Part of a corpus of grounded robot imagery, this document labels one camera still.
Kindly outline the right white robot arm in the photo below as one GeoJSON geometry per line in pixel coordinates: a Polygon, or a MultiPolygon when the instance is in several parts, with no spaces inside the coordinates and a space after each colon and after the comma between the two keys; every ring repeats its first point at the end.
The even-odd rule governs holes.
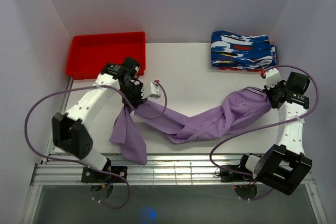
{"type": "Polygon", "coordinates": [[[278,110],[279,125],[276,143],[263,155],[244,155],[237,167],[238,177],[251,178],[291,195],[312,168],[312,160],[307,158],[302,144],[304,119],[309,98],[305,92],[310,79],[305,74],[291,72],[283,80],[277,69],[263,74],[266,80],[264,91],[271,106],[278,110]]]}

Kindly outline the purple trousers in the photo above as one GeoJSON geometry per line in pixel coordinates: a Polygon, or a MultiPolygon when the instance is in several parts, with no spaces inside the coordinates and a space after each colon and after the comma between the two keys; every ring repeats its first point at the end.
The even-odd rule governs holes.
{"type": "Polygon", "coordinates": [[[132,115],[145,116],[145,123],[163,133],[172,143],[209,141],[242,132],[271,110],[267,95],[259,88],[246,87],[227,95],[222,104],[192,117],[152,101],[135,111],[124,106],[116,118],[110,142],[118,144],[124,159],[147,163],[146,143],[132,115]]]}

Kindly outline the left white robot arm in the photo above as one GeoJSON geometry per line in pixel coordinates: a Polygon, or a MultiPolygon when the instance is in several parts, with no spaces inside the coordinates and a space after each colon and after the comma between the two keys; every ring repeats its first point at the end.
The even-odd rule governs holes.
{"type": "Polygon", "coordinates": [[[117,91],[125,95],[123,104],[126,108],[136,108],[143,101],[143,84],[134,83],[139,70],[140,64],[130,57],[120,65],[106,64],[92,88],[74,106],[64,114],[56,113],[52,117],[53,144],[94,168],[93,175],[100,182],[111,177],[111,161],[94,148],[88,128],[117,91]]]}

